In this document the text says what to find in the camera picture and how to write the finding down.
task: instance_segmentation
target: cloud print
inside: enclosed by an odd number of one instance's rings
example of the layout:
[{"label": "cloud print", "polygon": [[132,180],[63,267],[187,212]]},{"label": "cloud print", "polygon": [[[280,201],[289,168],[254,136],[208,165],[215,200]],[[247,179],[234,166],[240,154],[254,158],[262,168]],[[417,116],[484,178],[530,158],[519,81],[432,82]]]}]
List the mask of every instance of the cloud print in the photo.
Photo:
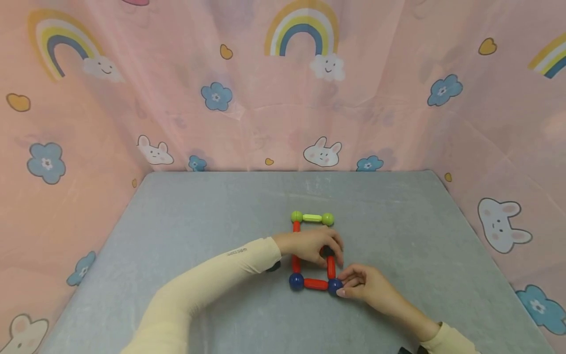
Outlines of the cloud print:
[{"label": "cloud print", "polygon": [[104,56],[86,58],[83,60],[83,71],[99,79],[105,79],[112,82],[124,81],[122,75],[118,71],[118,68],[116,68],[116,64]]},{"label": "cloud print", "polygon": [[315,56],[310,66],[317,79],[342,81],[346,78],[344,61],[334,53],[327,56],[320,54]]}]

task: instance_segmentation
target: pink curtain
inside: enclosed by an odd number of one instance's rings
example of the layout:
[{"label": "pink curtain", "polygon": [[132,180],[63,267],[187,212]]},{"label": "pink curtain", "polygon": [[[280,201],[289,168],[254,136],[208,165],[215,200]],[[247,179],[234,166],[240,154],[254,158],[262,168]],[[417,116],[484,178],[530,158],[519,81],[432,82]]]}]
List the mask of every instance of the pink curtain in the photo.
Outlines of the pink curtain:
[{"label": "pink curtain", "polygon": [[152,170],[432,169],[565,350],[563,1],[1,6],[0,347],[40,345]]}]

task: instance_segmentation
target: rabbit face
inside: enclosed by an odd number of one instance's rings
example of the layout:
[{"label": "rabbit face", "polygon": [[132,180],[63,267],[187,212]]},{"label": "rabbit face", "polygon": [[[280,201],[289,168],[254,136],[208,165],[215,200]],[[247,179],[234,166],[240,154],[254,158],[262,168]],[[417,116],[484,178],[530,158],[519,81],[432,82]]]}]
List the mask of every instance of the rabbit face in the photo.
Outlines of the rabbit face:
[{"label": "rabbit face", "polygon": [[47,333],[46,319],[31,322],[29,316],[21,314],[12,320],[10,335],[12,339],[0,354],[33,354]]},{"label": "rabbit face", "polygon": [[530,232],[511,227],[510,217],[521,212],[516,202],[504,202],[483,198],[478,205],[479,218],[490,245],[500,253],[509,253],[514,244],[525,244],[533,239]]},{"label": "rabbit face", "polygon": [[320,167],[332,167],[338,164],[338,153],[342,149],[341,143],[335,143],[331,147],[324,147],[326,137],[321,137],[313,146],[305,149],[303,156],[311,164]]},{"label": "rabbit face", "polygon": [[164,142],[159,143],[157,147],[151,146],[149,138],[145,135],[140,135],[138,138],[138,149],[152,165],[170,165],[173,163],[173,157],[167,152],[167,144]]}]

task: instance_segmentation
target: gray table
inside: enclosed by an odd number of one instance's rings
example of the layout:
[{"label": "gray table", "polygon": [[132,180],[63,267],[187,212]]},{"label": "gray table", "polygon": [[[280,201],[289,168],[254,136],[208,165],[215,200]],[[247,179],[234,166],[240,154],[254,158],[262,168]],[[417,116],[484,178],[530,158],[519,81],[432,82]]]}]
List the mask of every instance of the gray table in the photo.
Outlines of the gray table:
[{"label": "gray table", "polygon": [[[42,354],[113,354],[153,294],[223,251],[290,232],[293,210],[334,214],[346,262],[380,268],[416,306],[484,354],[553,353],[432,172],[149,174]],[[417,344],[366,306],[289,289],[289,260],[210,306],[196,353],[397,353]],[[306,276],[324,279],[323,270]]]}]

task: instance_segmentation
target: blue flower print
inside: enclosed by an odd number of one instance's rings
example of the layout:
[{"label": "blue flower print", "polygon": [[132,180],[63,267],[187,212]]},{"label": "blue flower print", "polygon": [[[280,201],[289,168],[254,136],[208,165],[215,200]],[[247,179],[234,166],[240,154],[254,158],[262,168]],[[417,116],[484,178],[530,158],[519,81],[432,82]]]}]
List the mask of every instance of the blue flower print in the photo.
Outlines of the blue flower print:
[{"label": "blue flower print", "polygon": [[464,86],[458,81],[458,77],[454,74],[446,76],[444,80],[437,80],[430,88],[430,96],[428,97],[429,106],[442,106],[450,97],[458,96]]},{"label": "blue flower print", "polygon": [[516,293],[537,326],[544,326],[556,335],[566,334],[566,312],[558,302],[547,298],[536,285],[527,285],[524,291]]},{"label": "blue flower print", "polygon": [[67,278],[67,285],[71,287],[79,285],[83,281],[88,269],[95,262],[95,259],[96,253],[94,251],[90,251],[85,257],[79,259],[75,266],[75,272]]},{"label": "blue flower print", "polygon": [[378,159],[377,156],[373,155],[367,159],[360,159],[358,161],[357,172],[373,172],[377,171],[383,167],[383,160]]},{"label": "blue flower print", "polygon": [[28,160],[29,172],[49,185],[59,182],[65,174],[65,163],[61,160],[63,149],[55,143],[41,145],[35,143],[29,147],[32,158]]},{"label": "blue flower print", "polygon": [[188,166],[192,168],[194,172],[204,172],[207,162],[203,159],[199,159],[196,155],[192,155],[188,158]]},{"label": "blue flower print", "polygon": [[232,91],[221,83],[213,82],[210,87],[204,86],[200,89],[200,94],[205,99],[205,104],[210,110],[220,110],[224,112],[228,109],[228,102],[232,101]]}]

